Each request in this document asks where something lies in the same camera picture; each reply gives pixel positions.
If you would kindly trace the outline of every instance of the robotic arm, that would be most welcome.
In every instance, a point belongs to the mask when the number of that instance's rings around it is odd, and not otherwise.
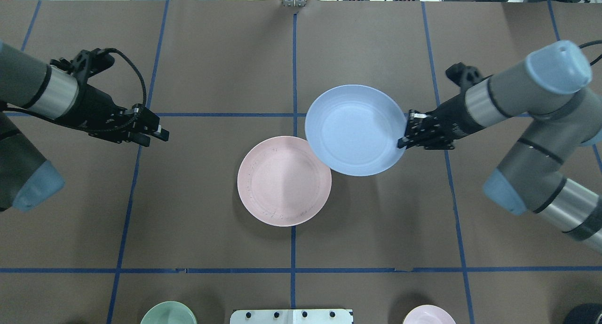
[[[143,102],[129,110],[87,83],[114,64],[110,54],[123,57],[142,84]],[[56,169],[2,111],[26,112],[116,143],[149,146],[149,135],[164,142],[169,138],[159,116],[146,108],[142,75],[119,50],[82,50],[71,61],[61,58],[47,64],[0,40],[0,211],[11,206],[28,211],[64,185]]]
[[[528,112],[533,122],[484,184],[484,193],[512,212],[531,210],[602,253],[602,200],[558,172],[578,146],[602,140],[602,97],[587,88],[589,62],[559,41],[510,69],[483,79],[459,63],[446,75],[460,95],[421,114],[410,110],[398,147],[453,149],[453,141]]]

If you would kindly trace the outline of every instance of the black round object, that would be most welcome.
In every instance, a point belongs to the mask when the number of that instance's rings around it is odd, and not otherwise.
[[[587,303],[574,307],[563,322],[563,324],[600,323],[602,323],[602,304],[598,303]]]

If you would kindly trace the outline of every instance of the plate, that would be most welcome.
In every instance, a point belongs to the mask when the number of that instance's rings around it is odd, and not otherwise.
[[[238,170],[238,194],[258,220],[293,226],[314,217],[331,193],[331,170],[306,140],[280,136],[256,145]]]
[[[307,112],[305,135],[320,160],[350,176],[370,176],[392,167],[404,154],[397,140],[406,118],[382,91],[351,84],[332,88]]]
[[[152,307],[140,324],[196,324],[196,318],[186,305],[170,300]]]
[[[408,313],[403,324],[456,324],[456,322],[440,307],[420,305]]]

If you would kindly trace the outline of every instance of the blue plate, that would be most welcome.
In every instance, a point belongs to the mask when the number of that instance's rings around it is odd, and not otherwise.
[[[305,118],[305,135],[316,156],[332,170],[370,176],[392,167],[404,154],[397,140],[406,118],[382,91],[350,84],[318,97]]]

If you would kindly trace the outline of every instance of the pink plate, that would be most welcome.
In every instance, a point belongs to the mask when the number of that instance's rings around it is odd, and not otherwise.
[[[280,136],[256,145],[238,170],[238,195],[258,220],[293,226],[314,217],[331,193],[331,170],[306,140]]]

